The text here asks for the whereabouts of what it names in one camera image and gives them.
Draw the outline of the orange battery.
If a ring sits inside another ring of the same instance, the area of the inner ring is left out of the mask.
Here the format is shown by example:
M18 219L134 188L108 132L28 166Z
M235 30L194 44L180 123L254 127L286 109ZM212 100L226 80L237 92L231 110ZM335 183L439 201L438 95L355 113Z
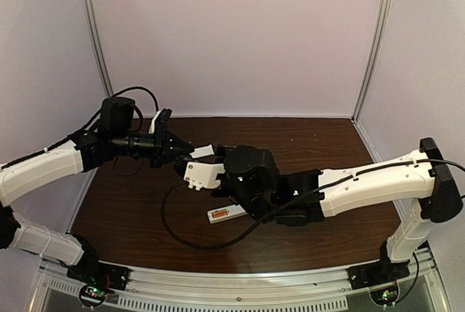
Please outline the orange battery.
M228 215L228 211L226 209L221 209L221 210L216 210L212 212L212 217L217 218L217 217L224 217Z
M228 211L218 211L218 212L213 212L212 213L212 218L213 219L219 219L219 218L224 218L228 216Z

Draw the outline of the white remote control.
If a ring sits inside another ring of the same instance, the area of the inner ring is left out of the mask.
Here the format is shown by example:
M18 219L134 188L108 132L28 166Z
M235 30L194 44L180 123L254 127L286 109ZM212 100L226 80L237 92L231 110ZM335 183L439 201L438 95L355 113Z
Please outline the white remote control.
M230 205L218 209L209 210L207 212L208 220L211 224L221 223L228 220L233 220L246 215L247 212L240 205Z

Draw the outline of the white battery cover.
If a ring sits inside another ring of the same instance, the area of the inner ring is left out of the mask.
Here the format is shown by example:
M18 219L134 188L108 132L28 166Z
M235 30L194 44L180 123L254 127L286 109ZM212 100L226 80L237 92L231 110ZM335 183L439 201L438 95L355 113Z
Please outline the white battery cover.
M213 156L215 154L214 147L212 144L210 145L205 145L202 147L197 147L194 149L192 153L190 153L190 156L193 159L200 159L206 156Z

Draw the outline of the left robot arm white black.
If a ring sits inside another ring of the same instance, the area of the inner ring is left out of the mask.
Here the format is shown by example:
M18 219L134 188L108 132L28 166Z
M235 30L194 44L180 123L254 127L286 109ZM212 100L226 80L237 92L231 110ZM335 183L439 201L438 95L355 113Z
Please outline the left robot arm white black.
M98 120L31 156L1 166L1 248L17 248L76 267L89 286L104 280L95 249L80 236L59 233L31 223L11 205L21 196L61 178L96 169L119 156L147 159L160 168L194 151L168 129L171 110L156 111L147 133L133 131L135 101L110 97L102 102Z

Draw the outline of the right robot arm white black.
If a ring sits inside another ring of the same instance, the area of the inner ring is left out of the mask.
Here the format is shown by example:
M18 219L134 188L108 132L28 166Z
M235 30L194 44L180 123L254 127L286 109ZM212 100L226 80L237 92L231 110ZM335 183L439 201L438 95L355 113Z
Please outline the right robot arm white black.
M256 224L306 225L351 209L412 199L408 216L380 247L380 259L364 267L377 283L389 283L406 267L433 225L463 209L450 162L431 137L390 161L349 169L314 169L281 175L269 150L249 145L213 148L207 187L233 204L207 213L211 223L249 214Z

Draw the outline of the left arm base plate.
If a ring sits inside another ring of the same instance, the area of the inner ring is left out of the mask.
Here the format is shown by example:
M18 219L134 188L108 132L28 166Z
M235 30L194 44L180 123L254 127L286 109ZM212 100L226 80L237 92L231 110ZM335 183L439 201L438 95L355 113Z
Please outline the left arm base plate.
M105 291L124 291L129 280L129 269L124 266L112 265L90 260L88 263L67 265L60 263L67 269L67 277L76 279L93 287L103 288Z

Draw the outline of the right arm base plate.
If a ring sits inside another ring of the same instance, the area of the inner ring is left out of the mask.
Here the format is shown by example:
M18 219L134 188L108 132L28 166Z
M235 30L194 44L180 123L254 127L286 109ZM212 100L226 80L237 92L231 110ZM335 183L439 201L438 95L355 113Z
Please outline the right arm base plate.
M381 261L351 266L347 269L353 290L386 284L410 275L407 263L387 263Z

